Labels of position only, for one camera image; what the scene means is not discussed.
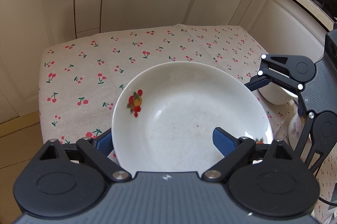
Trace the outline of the white floral bowl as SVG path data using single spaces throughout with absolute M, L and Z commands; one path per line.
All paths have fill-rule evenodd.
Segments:
M 269 103 L 274 105 L 283 105 L 291 100 L 298 99 L 297 95 L 274 83 L 259 88 L 259 92 Z

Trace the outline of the large white fruit-print plate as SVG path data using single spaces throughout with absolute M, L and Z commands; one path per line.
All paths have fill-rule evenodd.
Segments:
M 112 116 L 112 143 L 129 173 L 203 173 L 222 159 L 213 130 L 273 140 L 255 95 L 228 73 L 201 63 L 151 67 L 124 88 Z

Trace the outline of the white kitchen cabinets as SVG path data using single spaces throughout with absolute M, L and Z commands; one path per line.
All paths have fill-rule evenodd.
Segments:
M 39 112 L 49 48 L 95 34 L 238 25 L 269 53 L 319 59 L 324 28 L 295 0 L 1 0 L 1 121 Z

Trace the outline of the cherry print tablecloth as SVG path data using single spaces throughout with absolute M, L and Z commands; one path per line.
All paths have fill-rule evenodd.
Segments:
M 238 25 L 184 25 L 114 31 L 82 37 L 44 52 L 39 76 L 42 138 L 74 143 L 111 128 L 118 97 L 139 73 L 177 61 L 207 64 L 247 83 L 267 52 Z M 292 148 L 305 118 L 295 100 L 283 105 L 258 99 L 274 137 Z

